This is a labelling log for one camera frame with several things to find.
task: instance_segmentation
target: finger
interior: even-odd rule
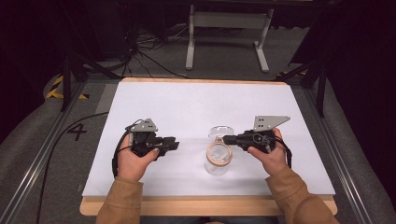
[[[280,138],[280,139],[283,139],[283,138],[282,138],[282,134],[280,133],[280,130],[279,130],[278,128],[273,128],[273,132],[274,132],[274,135],[275,135],[276,137],[278,137],[278,138]]]
[[[265,153],[263,153],[263,152],[261,152],[260,150],[258,150],[257,148],[255,148],[255,147],[249,147],[248,149],[247,149],[247,151],[252,155],[252,156],[254,156],[257,160],[259,160],[259,161],[261,161],[261,162],[264,162],[265,160],[266,160],[266,154]]]
[[[149,164],[157,158],[158,153],[160,153],[160,150],[156,147],[152,149],[146,156],[144,156],[143,160]]]

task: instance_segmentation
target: person's right hand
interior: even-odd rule
[[[282,139],[282,134],[280,133],[279,129],[274,128],[273,132],[275,136]],[[255,147],[249,147],[247,151],[252,156],[262,162],[262,166],[264,167],[264,170],[268,173],[268,175],[274,175],[277,172],[281,171],[283,168],[285,168],[285,166],[287,166],[286,150],[282,146],[282,144],[278,142],[276,142],[276,147],[269,154],[263,153]]]

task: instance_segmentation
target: hand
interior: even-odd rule
[[[275,136],[282,139],[282,134],[280,133],[279,129],[274,128],[273,132]],[[276,142],[276,147],[269,154],[263,153],[255,147],[249,147],[247,151],[252,156],[262,162],[262,166],[264,167],[264,170],[268,173],[268,175],[274,175],[277,172],[281,171],[283,168],[285,168],[285,166],[287,166],[286,150],[282,146],[282,144],[278,142]]]
[[[120,148],[129,146],[129,134],[122,140]],[[125,148],[119,152],[119,177],[139,181],[146,172],[149,164],[157,158],[159,149],[151,150],[146,156],[140,158],[131,149]]]

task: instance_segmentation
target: metal stand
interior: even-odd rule
[[[186,69],[191,70],[194,59],[194,27],[225,27],[261,29],[260,41],[255,41],[254,46],[259,58],[260,66],[264,73],[269,72],[268,63],[265,60],[262,46],[271,23],[274,10],[269,9],[267,14],[244,14],[244,13],[219,13],[219,12],[195,12],[194,6],[190,7],[190,40],[187,49]]]

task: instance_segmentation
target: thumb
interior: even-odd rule
[[[143,159],[147,164],[149,164],[157,158],[158,153],[160,153],[160,150],[156,147],[152,149],[146,156],[144,156]]]
[[[266,154],[265,153],[263,153],[263,152],[261,152],[260,150],[258,150],[257,148],[255,148],[255,147],[249,147],[248,149],[247,149],[247,151],[252,155],[252,156],[254,156],[257,160],[259,160],[259,161],[261,161],[261,162],[264,162],[265,160],[266,160]]]

